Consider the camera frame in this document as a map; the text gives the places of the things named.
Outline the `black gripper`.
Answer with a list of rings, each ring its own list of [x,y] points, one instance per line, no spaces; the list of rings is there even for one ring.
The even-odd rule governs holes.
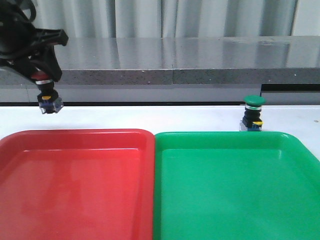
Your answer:
[[[66,46],[69,37],[63,29],[36,28],[33,25],[36,16],[36,7],[31,0],[0,2],[0,58],[5,60],[8,70],[33,84],[36,81],[32,75],[37,72],[37,68],[58,82],[62,70],[54,46]],[[33,63],[29,58],[21,58],[34,51],[38,52],[33,56]]]

